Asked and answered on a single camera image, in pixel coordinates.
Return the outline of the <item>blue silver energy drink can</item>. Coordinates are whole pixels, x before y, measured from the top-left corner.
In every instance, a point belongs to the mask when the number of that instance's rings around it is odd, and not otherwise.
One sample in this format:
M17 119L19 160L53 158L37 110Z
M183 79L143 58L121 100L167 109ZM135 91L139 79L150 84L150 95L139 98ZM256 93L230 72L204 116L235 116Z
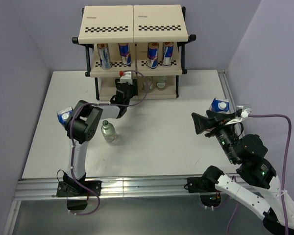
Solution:
M147 46L147 66L150 69L155 69L158 65L158 47L157 42L148 43Z
M163 42L163 45L162 45L162 65L165 67L169 67L172 64L173 48L174 48L173 42Z

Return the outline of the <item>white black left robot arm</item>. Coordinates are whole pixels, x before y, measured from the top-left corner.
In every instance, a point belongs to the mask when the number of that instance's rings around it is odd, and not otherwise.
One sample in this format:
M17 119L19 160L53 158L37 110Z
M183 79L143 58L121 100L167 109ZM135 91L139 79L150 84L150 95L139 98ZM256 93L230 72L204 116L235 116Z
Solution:
M109 103L89 103L80 100L64 124L71 141L71 155L63 181L73 195L81 195L86 189L85 160L89 141L94 137L101 119L121 118L130 106L130 100L138 95L137 79L115 80L116 94Z

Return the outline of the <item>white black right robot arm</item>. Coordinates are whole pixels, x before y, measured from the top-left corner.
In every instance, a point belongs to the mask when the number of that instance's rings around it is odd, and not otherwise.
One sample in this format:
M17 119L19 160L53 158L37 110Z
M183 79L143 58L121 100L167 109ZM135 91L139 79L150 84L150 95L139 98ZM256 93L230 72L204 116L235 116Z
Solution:
M209 166L200 177L189 177L184 188L189 193L221 191L250 209L273 235L294 235L294 201L285 190L285 179L279 178L265 159L268 149L256 134L235 133L235 124L247 118L264 118L239 106L231 114L210 110L202 116L192 113L196 134L216 137L230 163L239 165L237 174L258 194L254 194L227 176L216 166Z

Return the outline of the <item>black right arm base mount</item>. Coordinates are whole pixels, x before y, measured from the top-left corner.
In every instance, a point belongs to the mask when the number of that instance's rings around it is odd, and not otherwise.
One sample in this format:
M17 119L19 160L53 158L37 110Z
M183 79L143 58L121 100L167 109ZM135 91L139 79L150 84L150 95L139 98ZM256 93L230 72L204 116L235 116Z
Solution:
M221 191L215 188L215 185L204 177L189 177L184 189L188 193L198 193L203 206L217 208L221 207L229 200L229 196L222 198Z

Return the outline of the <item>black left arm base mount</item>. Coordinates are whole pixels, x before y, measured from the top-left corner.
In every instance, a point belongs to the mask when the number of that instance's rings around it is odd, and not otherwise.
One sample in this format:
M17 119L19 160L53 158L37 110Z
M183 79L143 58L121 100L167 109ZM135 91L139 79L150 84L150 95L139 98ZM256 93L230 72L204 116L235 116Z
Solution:
M102 181L85 181L87 188L100 195ZM78 190L65 184L63 181L58 183L56 197L67 198L67 209L71 211L83 211L88 205L88 199L91 196L90 192L79 187Z

